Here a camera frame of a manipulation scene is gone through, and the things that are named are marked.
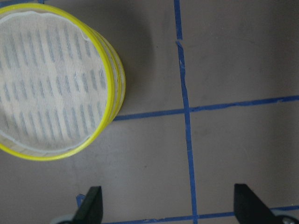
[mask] gray surface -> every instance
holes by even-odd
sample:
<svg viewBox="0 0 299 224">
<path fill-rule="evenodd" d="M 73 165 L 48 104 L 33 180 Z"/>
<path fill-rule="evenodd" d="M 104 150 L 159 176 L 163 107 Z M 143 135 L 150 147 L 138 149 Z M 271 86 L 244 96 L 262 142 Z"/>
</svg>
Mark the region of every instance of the gray surface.
<svg viewBox="0 0 299 224">
<path fill-rule="evenodd" d="M 119 52 L 128 81 L 120 114 L 183 107 L 172 0 L 46 3 L 74 14 Z M 181 0 L 190 105 L 298 94 L 298 4 Z M 298 102 L 191 113 L 199 214 L 232 211 L 236 182 L 271 207 L 299 204 L 298 113 Z M 6 224 L 46 224 L 73 213 L 76 195 L 93 185 L 103 187 L 104 222 L 192 214 L 183 114 L 113 122 L 62 161 L 24 161 L 2 151 L 0 158 Z"/>
</svg>

